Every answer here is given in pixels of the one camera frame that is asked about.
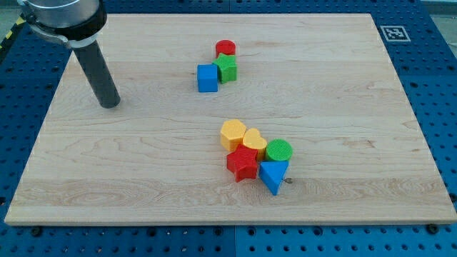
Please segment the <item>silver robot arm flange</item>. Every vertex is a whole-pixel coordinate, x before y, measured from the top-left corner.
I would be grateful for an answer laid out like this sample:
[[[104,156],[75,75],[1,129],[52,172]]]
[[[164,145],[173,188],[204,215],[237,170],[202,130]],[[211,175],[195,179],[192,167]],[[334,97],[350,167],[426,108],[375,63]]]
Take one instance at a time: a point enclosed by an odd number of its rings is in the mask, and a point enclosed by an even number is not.
[[[107,21],[102,0],[18,0],[22,18],[41,39],[80,49],[96,41]]]

